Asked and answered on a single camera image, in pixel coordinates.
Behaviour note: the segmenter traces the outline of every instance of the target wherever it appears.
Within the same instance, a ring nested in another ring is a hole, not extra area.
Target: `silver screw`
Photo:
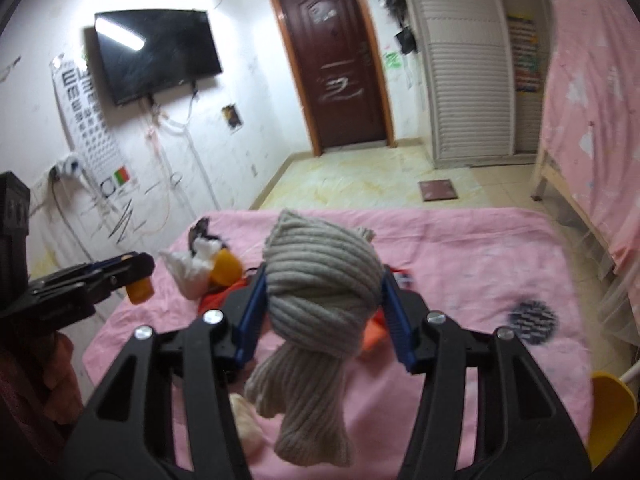
[[[147,325],[139,326],[133,333],[133,335],[139,341],[144,341],[145,339],[149,339],[153,334],[154,334],[154,329]]]
[[[444,312],[440,312],[437,310],[433,310],[432,312],[427,314],[427,323],[432,325],[441,325],[447,320],[446,314]]]
[[[498,338],[504,341],[511,341],[514,337],[516,337],[515,332],[508,326],[501,326],[498,329]]]
[[[207,324],[217,325],[223,319],[225,319],[225,315],[222,314],[222,312],[220,312],[219,310],[209,310],[208,312],[204,313],[202,319]]]

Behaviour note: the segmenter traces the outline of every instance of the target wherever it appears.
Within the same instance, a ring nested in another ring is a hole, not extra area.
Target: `flat screen tv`
[[[101,12],[95,31],[117,105],[222,72],[206,12]]]

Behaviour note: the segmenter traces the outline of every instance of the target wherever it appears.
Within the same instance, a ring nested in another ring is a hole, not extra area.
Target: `wooden door frame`
[[[385,72],[382,67],[382,59],[380,57],[380,47],[378,46],[378,38],[376,37],[376,29],[373,25],[371,18],[371,12],[369,9],[369,3],[367,0],[356,0],[360,13],[364,19],[365,30],[367,34],[367,41],[371,48],[371,57],[373,58],[373,65],[376,70],[376,78],[378,80],[378,88],[380,89],[380,99],[382,101],[382,114],[385,125],[386,143],[390,148],[396,146],[396,136],[394,133],[394,123],[391,116],[391,106],[389,104],[389,97],[386,90]],[[320,138],[318,135],[318,125],[314,119],[312,109],[310,106],[309,96],[305,90],[305,86],[302,82],[302,71],[300,65],[296,59],[296,52],[293,48],[293,40],[289,34],[286,20],[284,19],[284,11],[282,10],[282,4],[280,0],[271,0],[271,5],[276,14],[278,26],[280,27],[280,33],[284,41],[285,49],[287,51],[287,57],[289,58],[289,64],[291,71],[293,72],[293,79],[296,83],[296,90],[298,96],[302,102],[302,111],[305,116],[306,127],[309,131],[309,137],[313,146],[313,152],[315,156],[322,155],[322,147],[320,146]]]

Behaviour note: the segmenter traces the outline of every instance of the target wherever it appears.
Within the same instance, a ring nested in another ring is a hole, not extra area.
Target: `pink tablecloth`
[[[586,438],[591,416],[590,354],[562,247],[546,219],[517,209],[386,210],[314,213],[345,226],[367,226],[377,237],[382,260],[410,269],[432,309],[443,310],[465,328],[492,332],[508,322],[525,300],[541,301],[559,319],[550,341],[530,348]],[[262,245],[276,212],[222,212],[210,215],[210,230],[228,241],[247,267],[260,264]],[[173,246],[184,250],[186,236]],[[97,383],[135,327],[160,332],[187,326],[196,305],[180,297],[161,262],[153,276],[156,296],[141,306],[122,303],[84,354]],[[258,346],[263,360],[279,344],[273,333]],[[477,412],[476,379],[468,375],[460,465],[472,461]],[[345,419],[356,449],[349,469],[318,465],[302,469],[273,453],[280,418],[259,419],[268,445],[250,460],[256,480],[395,479],[410,439],[422,388],[395,361],[386,344],[367,358],[348,363]],[[188,463],[184,419],[175,425],[178,462]]]
[[[640,251],[640,23],[626,0],[552,0],[542,143],[628,270]],[[640,276],[628,288],[640,327]]]

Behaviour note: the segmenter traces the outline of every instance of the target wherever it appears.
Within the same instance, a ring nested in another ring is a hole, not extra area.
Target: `blue gripper pad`
[[[255,275],[250,286],[249,300],[244,315],[236,331],[236,365],[239,369],[254,358],[255,348],[260,338],[262,322],[267,313],[267,277],[264,265]]]
[[[400,295],[398,282],[387,267],[382,279],[382,310],[385,313],[386,325],[396,350],[396,358],[409,373],[412,373],[417,362],[413,345],[414,336],[411,323],[402,307]]]

